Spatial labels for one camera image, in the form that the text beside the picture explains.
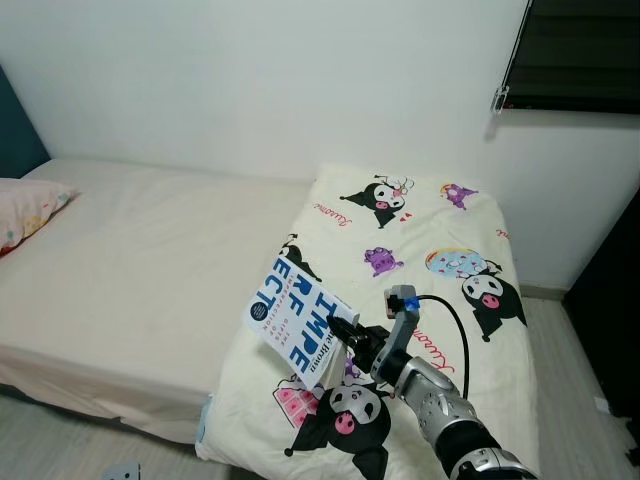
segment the single bed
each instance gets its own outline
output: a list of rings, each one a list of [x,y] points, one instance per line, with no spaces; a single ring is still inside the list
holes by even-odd
[[[286,321],[246,316],[250,326],[236,333],[218,394],[204,414],[196,443],[201,458],[269,480],[444,480],[415,415],[388,385],[375,385],[347,357],[337,364],[341,383],[305,386],[254,333],[265,332],[300,368],[309,367],[328,325],[315,315],[303,323],[304,334],[289,325],[305,322],[309,309],[328,315],[336,308],[305,296],[303,285],[312,276],[360,313],[361,324],[388,331],[393,320],[386,318],[383,299],[393,285],[414,285],[420,295],[448,301],[466,332],[469,368],[456,323],[437,303],[421,305],[408,353],[449,376],[463,393],[467,371],[468,398],[479,418],[501,445],[537,470],[535,374],[500,208],[466,182],[399,173],[322,166],[290,229],[297,235],[295,255],[285,252],[309,276],[280,282],[278,275],[286,272],[274,261],[272,275],[265,270],[256,284],[254,292],[261,293],[251,302],[264,303],[253,307],[284,311]],[[290,290],[282,287],[285,281]],[[307,317],[298,316],[302,303]]]
[[[80,194],[0,259],[0,383],[193,442],[308,186],[64,159],[27,178]]]

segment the cartoon character print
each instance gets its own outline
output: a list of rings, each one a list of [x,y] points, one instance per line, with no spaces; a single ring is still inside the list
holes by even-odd
[[[284,255],[288,260],[291,261],[291,263],[307,273],[310,277],[315,278],[317,282],[322,282],[322,279],[319,278],[315,273],[313,273],[313,270],[311,270],[309,264],[302,260],[302,252],[300,251],[300,248],[296,245],[291,244],[291,242],[293,242],[296,238],[298,238],[297,233],[289,234],[289,240],[287,240],[285,244],[282,245],[280,255]]]
[[[427,255],[425,264],[433,273],[448,278],[469,278],[485,270],[502,271],[500,265],[468,248],[441,248]]]
[[[287,417],[289,423],[300,428],[308,414],[315,414],[318,402],[324,394],[322,385],[307,390],[300,378],[293,374],[290,378],[280,380],[273,392],[273,398]]]
[[[446,185],[442,186],[442,188],[440,189],[440,193],[443,196],[446,196],[447,200],[453,203],[456,207],[466,210],[467,207],[464,205],[464,199],[469,195],[478,193],[478,191],[460,187],[455,183],[447,183]]]
[[[503,319],[517,317],[527,326],[518,292],[496,273],[486,270],[467,278],[462,284],[462,293],[474,308],[473,314],[485,342],[489,342],[489,336],[502,326]]]
[[[369,210],[373,213],[380,225],[384,228],[396,216],[396,212],[401,210],[405,204],[405,196],[409,189],[413,188],[414,181],[407,177],[388,177],[385,175],[374,175],[378,182],[370,183],[361,192],[348,197],[340,197],[340,200],[348,200]]]
[[[342,383],[345,385],[353,385],[362,378],[362,371],[356,366],[353,355],[347,354],[347,359],[344,364],[344,380]]]
[[[396,262],[391,250],[383,247],[376,247],[373,250],[364,252],[364,261],[373,267],[373,276],[377,277],[381,273],[393,270],[396,267],[404,266],[404,262]]]
[[[382,400],[387,392],[376,384],[353,384],[327,390],[315,414],[308,414],[287,457],[295,451],[325,448],[331,444],[353,455],[352,462],[366,480],[384,478],[388,452],[382,446],[391,429],[391,415]]]

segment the book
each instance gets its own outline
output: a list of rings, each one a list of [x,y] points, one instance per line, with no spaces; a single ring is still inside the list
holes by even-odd
[[[331,332],[328,316],[352,325],[358,320],[351,307],[279,256],[243,321],[286,360],[305,387],[312,389],[322,380],[330,388],[342,380],[346,349]]]

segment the dark cabinet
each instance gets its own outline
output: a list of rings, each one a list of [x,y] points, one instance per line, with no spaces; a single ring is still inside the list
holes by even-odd
[[[632,417],[630,429],[637,429],[640,417],[640,191],[567,293],[563,305],[611,412]]]

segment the pink pillow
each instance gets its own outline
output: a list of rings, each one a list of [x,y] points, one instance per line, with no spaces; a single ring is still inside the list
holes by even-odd
[[[38,231],[75,193],[59,183],[0,178],[0,256]]]

